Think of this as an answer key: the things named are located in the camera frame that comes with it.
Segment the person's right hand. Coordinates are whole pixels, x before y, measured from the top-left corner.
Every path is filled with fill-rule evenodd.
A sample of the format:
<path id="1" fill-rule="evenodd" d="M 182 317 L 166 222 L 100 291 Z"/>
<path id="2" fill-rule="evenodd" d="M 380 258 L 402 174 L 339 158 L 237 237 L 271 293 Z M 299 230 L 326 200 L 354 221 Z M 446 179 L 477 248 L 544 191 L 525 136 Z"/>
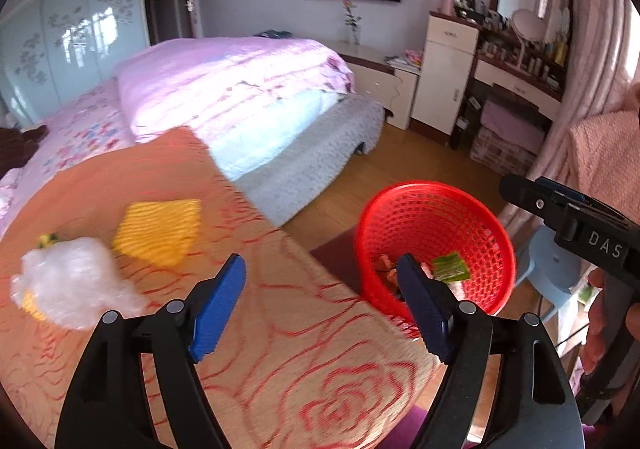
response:
<path id="1" fill-rule="evenodd" d="M 600 362 L 606 351 L 605 340 L 603 337 L 603 330 L 606 325 L 604 311 L 604 276 L 604 271 L 598 268 L 591 271 L 588 277 L 589 283 L 593 287 L 597 287 L 597 289 L 600 290 L 600 293 L 593 301 L 588 313 L 588 334 L 585 348 L 582 351 L 582 367 L 587 374 L 596 369 L 597 364 Z"/>

